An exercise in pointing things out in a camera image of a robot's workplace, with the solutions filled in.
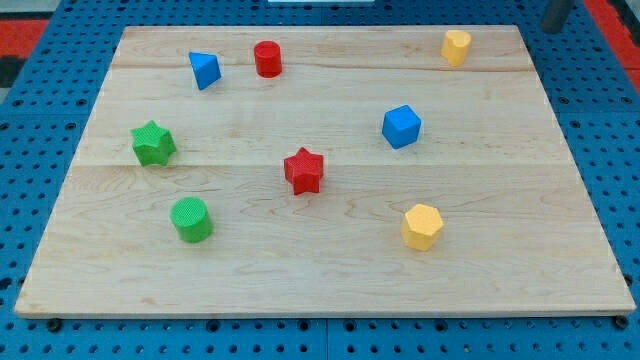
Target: red cylinder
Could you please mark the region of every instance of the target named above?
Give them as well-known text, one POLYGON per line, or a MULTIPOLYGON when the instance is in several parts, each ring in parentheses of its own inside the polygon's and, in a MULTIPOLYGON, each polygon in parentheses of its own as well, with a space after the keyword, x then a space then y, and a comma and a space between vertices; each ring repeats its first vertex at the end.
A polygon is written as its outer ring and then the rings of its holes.
POLYGON ((273 41, 259 42, 253 48, 253 55, 256 58, 256 71, 258 75, 265 78, 272 78, 282 72, 282 59, 280 57, 280 46, 273 41))

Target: blue triangular prism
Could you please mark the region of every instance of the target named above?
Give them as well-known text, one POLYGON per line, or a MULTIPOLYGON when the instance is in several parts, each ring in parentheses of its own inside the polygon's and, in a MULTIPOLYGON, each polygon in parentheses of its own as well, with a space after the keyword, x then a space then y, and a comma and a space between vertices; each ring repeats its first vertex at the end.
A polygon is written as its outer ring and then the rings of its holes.
POLYGON ((215 55, 190 52, 189 61, 200 90, 206 89, 222 77, 218 57, 215 55))

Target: blue pegboard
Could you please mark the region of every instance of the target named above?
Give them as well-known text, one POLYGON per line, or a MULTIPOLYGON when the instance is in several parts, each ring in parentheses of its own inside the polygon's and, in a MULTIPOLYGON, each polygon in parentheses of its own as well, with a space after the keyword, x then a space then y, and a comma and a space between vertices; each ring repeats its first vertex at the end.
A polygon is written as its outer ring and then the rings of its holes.
POLYGON ((637 312, 618 318, 58 323, 20 319, 12 311, 125 25, 518 25, 638 300, 640 100, 582 3, 559 35, 538 28, 545 5, 377 0, 373 7, 280 8, 263 0, 63 0, 0 106, 0 358, 638 358, 637 312))

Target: yellow block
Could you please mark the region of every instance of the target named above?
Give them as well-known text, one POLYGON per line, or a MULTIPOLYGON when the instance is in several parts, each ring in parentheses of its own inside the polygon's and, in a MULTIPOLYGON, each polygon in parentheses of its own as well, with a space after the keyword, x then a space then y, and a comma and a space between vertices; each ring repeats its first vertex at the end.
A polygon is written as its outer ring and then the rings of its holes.
POLYGON ((444 34, 440 53, 451 66, 460 66, 467 57, 470 44, 471 34, 461 30, 449 30, 444 34))
POLYGON ((410 248, 427 251, 438 241, 444 222, 438 209, 417 204, 404 214, 402 238, 410 248))

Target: green cylinder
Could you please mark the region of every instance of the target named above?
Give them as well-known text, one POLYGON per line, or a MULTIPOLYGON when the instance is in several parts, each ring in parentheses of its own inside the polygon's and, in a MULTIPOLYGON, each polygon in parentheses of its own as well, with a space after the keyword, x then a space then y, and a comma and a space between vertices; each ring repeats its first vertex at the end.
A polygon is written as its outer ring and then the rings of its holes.
POLYGON ((171 208, 171 222, 180 238, 189 243, 206 239, 213 232, 207 205, 196 197, 186 197, 171 208))

